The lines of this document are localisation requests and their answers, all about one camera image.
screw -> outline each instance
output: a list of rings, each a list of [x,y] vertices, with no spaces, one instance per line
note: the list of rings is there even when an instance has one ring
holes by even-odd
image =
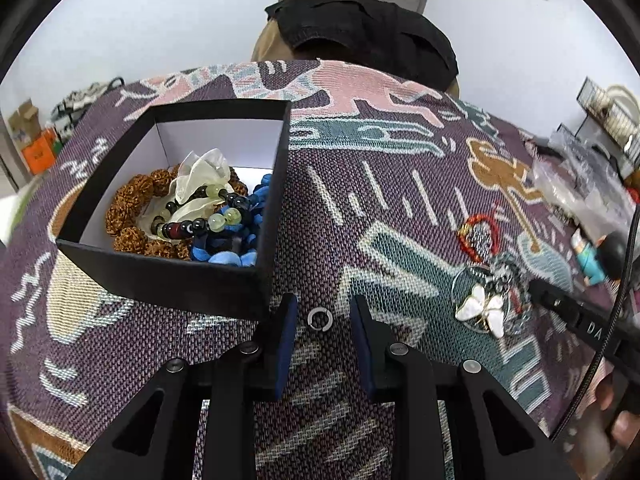
[[[482,370],[482,365],[478,361],[474,361],[473,359],[467,359],[462,363],[462,367],[470,374],[477,374],[480,370]]]
[[[175,359],[171,359],[164,364],[164,367],[170,371],[172,374],[179,372],[184,368],[184,361],[179,357]]]
[[[409,348],[404,343],[393,343],[389,345],[389,351],[393,355],[407,355],[409,353]]]
[[[240,352],[242,354],[255,354],[259,349],[260,347],[255,341],[245,341],[244,343],[240,343]]]

brown figure pattern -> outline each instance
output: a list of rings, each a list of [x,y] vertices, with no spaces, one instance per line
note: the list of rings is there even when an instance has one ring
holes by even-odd
[[[535,187],[525,186],[529,167],[517,158],[503,158],[494,146],[485,140],[469,137],[466,144],[471,152],[467,161],[471,175],[485,189],[502,192],[518,222],[529,235],[532,252],[540,252],[538,238],[516,199],[518,197],[527,204],[535,204],[542,200],[542,193]]]

white wall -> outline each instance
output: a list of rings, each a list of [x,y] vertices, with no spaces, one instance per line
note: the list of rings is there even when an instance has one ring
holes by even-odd
[[[640,96],[638,72],[583,0],[427,0],[424,15],[451,41],[460,96],[532,133],[580,125],[585,76]]]
[[[6,118],[27,98],[40,122],[69,92],[216,63],[248,61],[277,0],[62,0],[0,83]]]

butterfly pendant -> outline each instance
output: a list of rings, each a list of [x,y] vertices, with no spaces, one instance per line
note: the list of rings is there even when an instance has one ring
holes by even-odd
[[[480,317],[489,327],[491,333],[500,339],[504,336],[504,312],[502,296],[486,297],[484,287],[479,283],[471,289],[471,295],[467,296],[462,306],[456,311],[458,321],[469,321]]]

open box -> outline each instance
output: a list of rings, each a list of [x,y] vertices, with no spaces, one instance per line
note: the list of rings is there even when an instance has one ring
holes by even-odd
[[[111,294],[217,316],[269,313],[274,253],[287,175],[290,103],[233,99],[150,107],[96,168],[56,239],[60,250]],[[104,215],[138,174],[219,148],[249,190],[272,173],[255,267],[172,260],[113,250]]]

